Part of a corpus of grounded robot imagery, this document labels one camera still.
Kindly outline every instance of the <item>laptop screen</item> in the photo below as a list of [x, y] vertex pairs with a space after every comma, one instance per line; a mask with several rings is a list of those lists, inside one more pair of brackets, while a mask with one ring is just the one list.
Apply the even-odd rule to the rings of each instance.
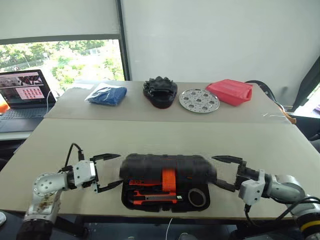
[[[49, 91], [40, 70], [0, 73], [0, 94], [11, 108], [46, 105]], [[52, 94], [48, 102], [55, 103]]]

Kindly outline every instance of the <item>white cord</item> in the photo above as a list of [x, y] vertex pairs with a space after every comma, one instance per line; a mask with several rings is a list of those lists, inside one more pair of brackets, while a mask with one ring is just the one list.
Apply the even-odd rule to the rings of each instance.
[[172, 219], [173, 219], [173, 218], [170, 219], [169, 225], [168, 225], [168, 227], [167, 227], [167, 229], [166, 229], [165, 240], [168, 240], [168, 239], [167, 239], [167, 237], [168, 237], [168, 230], [169, 230], [169, 227], [170, 227], [170, 224], [171, 224]]
[[49, 95], [50, 94], [52, 94], [52, 96], [55, 97], [54, 94], [52, 93], [52, 90], [50, 90], [48, 92], [48, 95], [46, 96], [46, 113], [45, 114], [47, 114], [49, 112]]

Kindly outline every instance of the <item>laptop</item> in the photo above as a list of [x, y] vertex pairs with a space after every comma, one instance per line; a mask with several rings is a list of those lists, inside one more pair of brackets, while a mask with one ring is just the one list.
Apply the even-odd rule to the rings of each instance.
[[41, 70], [0, 73], [0, 94], [10, 107], [0, 116], [0, 133], [33, 131], [47, 113], [47, 100], [49, 107], [56, 102], [49, 93]]

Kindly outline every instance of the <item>yellow stripe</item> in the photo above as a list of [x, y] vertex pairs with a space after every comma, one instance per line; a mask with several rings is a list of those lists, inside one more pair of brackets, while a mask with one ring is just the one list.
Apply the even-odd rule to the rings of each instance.
[[305, 229], [310, 228], [315, 225], [320, 225], [320, 220], [307, 222], [306, 224], [304, 224], [300, 227], [300, 230], [301, 230], [301, 232], [303, 232]]

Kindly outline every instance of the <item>plastic bag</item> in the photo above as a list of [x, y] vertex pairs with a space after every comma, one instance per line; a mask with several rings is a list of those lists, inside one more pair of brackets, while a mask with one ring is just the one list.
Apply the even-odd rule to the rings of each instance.
[[225, 79], [211, 83], [205, 89], [215, 94], [220, 101], [238, 106], [251, 100], [252, 87], [241, 81]]
[[114, 86], [106, 83], [100, 83], [85, 101], [103, 105], [118, 105], [124, 99], [127, 89], [124, 86]]

